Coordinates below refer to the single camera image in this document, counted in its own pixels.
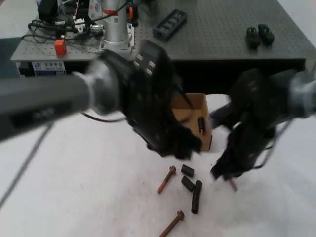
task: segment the black plastic part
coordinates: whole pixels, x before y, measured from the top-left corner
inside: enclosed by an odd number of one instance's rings
[[[259,35],[265,44],[271,45],[275,41],[275,36],[267,25],[259,24],[258,30]]]
[[[194,190],[194,183],[191,182],[191,180],[187,176],[183,176],[181,183],[190,191],[192,192]]]
[[[199,208],[199,196],[202,190],[202,181],[197,180],[196,185],[193,191],[193,196],[192,196],[192,207],[191,207],[191,212],[193,214],[198,214],[198,208]]]
[[[255,27],[247,28],[246,39],[248,46],[252,49],[257,49],[261,44],[257,29]]]
[[[51,22],[56,16],[58,4],[55,0],[42,0],[38,7],[39,18],[42,21]]]
[[[174,9],[166,18],[153,28],[154,37],[167,41],[186,22],[188,15],[180,10]]]
[[[204,136],[206,128],[205,128],[205,120],[203,116],[200,116],[197,122],[198,122],[198,130]]]
[[[193,177],[193,175],[194,175],[194,169],[186,166],[185,164],[182,165],[181,172],[184,173],[185,175],[190,176],[190,177]]]

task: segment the rusty screw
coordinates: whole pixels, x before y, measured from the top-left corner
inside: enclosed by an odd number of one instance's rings
[[[170,223],[170,225],[161,233],[159,237],[166,237],[167,234],[175,227],[179,221],[183,221],[184,219],[184,213],[183,211],[178,211],[177,217],[174,218],[174,220]]]
[[[237,184],[235,183],[234,179],[231,178],[229,180],[229,183],[230,183],[231,187],[233,188],[233,190],[236,192],[238,190],[238,188],[237,188]]]
[[[171,166],[169,173],[167,174],[167,176],[165,177],[163,183],[160,185],[160,187],[157,190],[157,193],[160,194],[162,192],[162,190],[164,189],[164,187],[166,186],[166,184],[168,183],[169,179],[171,178],[171,176],[173,174],[176,174],[176,167]]]

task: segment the cable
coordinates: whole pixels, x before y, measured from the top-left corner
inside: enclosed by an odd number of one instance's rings
[[[114,122],[123,122],[126,120],[126,118],[119,118],[119,119],[115,119],[115,120],[104,120],[104,119],[100,119],[100,118],[96,118],[94,116],[91,116],[91,115],[88,115],[86,113],[82,113],[83,116],[89,118],[89,119],[92,119],[94,121],[97,121],[97,122],[107,122],[107,123],[114,123]]]
[[[85,40],[85,39],[89,39],[92,37],[97,37],[98,35],[79,35],[77,37],[74,38],[65,38],[65,41],[70,41],[70,40]],[[42,38],[42,39],[47,39],[47,40],[57,40],[57,38],[53,38],[53,37],[48,37],[48,36],[41,36],[41,35],[35,35],[35,34],[26,34],[23,35],[21,37],[21,40],[23,40],[26,37],[38,37],[38,38]]]
[[[32,30],[31,29],[31,27],[38,27],[38,24],[34,24],[34,23],[29,23],[28,24],[28,28],[30,29],[30,30]],[[43,28],[43,29],[47,29],[47,30],[51,30],[51,31],[57,31],[57,30],[61,30],[61,31],[66,31],[66,32],[76,32],[77,30],[76,29],[67,29],[66,27],[62,27],[62,26],[50,26],[50,25],[41,25],[41,26],[39,26],[39,28]]]
[[[44,41],[38,41],[36,38],[35,38],[35,32],[36,30],[39,29],[38,26],[36,26],[35,30],[33,31],[32,33],[32,37],[33,39],[37,42],[37,43],[46,43],[48,40],[50,40],[54,35],[51,35],[48,39],[44,40]]]
[[[278,141],[280,140],[281,136],[284,134],[284,132],[289,128],[289,126],[292,124],[293,120],[290,120],[289,122],[287,122],[284,127],[282,128],[282,130],[277,134],[276,138],[273,141],[273,144],[271,145],[271,148],[267,147],[265,150],[267,151],[266,157],[263,160],[261,165],[255,166],[252,169],[261,169],[263,166],[265,166],[265,164],[268,162],[268,160],[270,159]]]
[[[77,7],[76,7],[76,12],[75,12],[75,14],[74,14],[74,17],[76,17],[76,16],[77,16],[77,13],[78,13],[78,7],[79,7],[79,0],[78,0],[78,2],[77,2]]]
[[[183,90],[178,85],[174,85],[174,90],[177,91],[181,95],[181,97],[187,102],[187,104],[190,107],[191,113],[186,118],[179,121],[180,123],[187,123],[188,121],[191,120],[194,113],[192,101],[188,98],[188,96],[183,92]]]
[[[117,14],[119,11],[121,11],[124,7],[126,7],[128,4],[129,4],[130,1],[126,1],[126,3],[124,3],[118,10],[112,12],[111,14],[109,15],[106,15],[106,16],[103,16],[103,17],[100,17],[100,18],[97,18],[97,19],[94,19],[94,20],[91,20],[90,21],[90,24],[93,23],[93,22],[96,22],[96,21],[100,21],[100,20],[104,20],[106,18],[109,18],[111,16],[114,16],[115,14]]]
[[[8,189],[6,190],[4,195],[2,196],[1,201],[0,201],[0,210],[3,208],[5,202],[10,197],[10,195],[13,192],[13,190],[15,189],[16,185],[19,183],[22,175],[24,174],[24,172],[28,168],[29,164],[33,160],[33,158],[34,158],[36,152],[38,151],[40,145],[42,144],[44,138],[49,133],[49,131],[52,129],[52,127],[53,127],[53,124],[48,125],[46,130],[42,133],[42,135],[36,141],[35,145],[33,146],[32,150],[30,152],[30,154],[28,155],[28,157],[26,158],[26,160],[24,161],[24,163],[20,167],[19,171],[16,173],[16,175],[15,175],[13,181],[11,182],[11,184],[9,185]]]

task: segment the white cable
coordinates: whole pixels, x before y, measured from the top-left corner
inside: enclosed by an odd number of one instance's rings
[[[78,0],[78,2],[77,2],[77,8],[76,8],[76,13],[74,14],[74,17],[76,17],[76,16],[77,16],[77,13],[78,13],[78,7],[79,7],[79,0]]]
[[[16,173],[16,175],[15,175],[14,179],[12,180],[10,186],[8,187],[8,189],[6,190],[6,192],[4,193],[4,195],[1,198],[0,211],[3,208],[3,206],[4,206],[5,202],[7,201],[7,199],[10,197],[11,193],[13,192],[13,190],[15,189],[16,185],[19,183],[22,175],[24,174],[24,172],[28,168],[28,166],[31,163],[32,159],[34,158],[36,152],[38,151],[41,143],[43,142],[43,140],[46,137],[46,135],[48,134],[48,132],[52,129],[52,127],[53,127],[53,124],[50,124],[50,125],[47,126],[46,130],[38,138],[38,140],[36,141],[35,145],[33,146],[32,150],[31,150],[31,152],[29,153],[28,157],[26,158],[24,163],[21,165],[19,171]]]

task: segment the cardboard box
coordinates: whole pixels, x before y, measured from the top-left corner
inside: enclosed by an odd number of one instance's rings
[[[201,150],[209,151],[213,136],[212,136],[212,131],[207,123],[209,112],[208,112],[208,107],[207,107],[206,95],[205,94],[186,94],[186,95],[193,104],[193,111],[190,109],[190,106],[182,98],[182,96],[178,95],[171,102],[171,108],[173,110],[173,113],[178,121],[187,118],[191,113],[193,113],[191,119],[187,123],[184,123],[183,125],[189,128],[192,131],[194,136],[202,140]],[[206,131],[205,131],[204,136],[202,136],[202,134],[198,130],[198,118],[200,116],[203,116],[205,120]]]

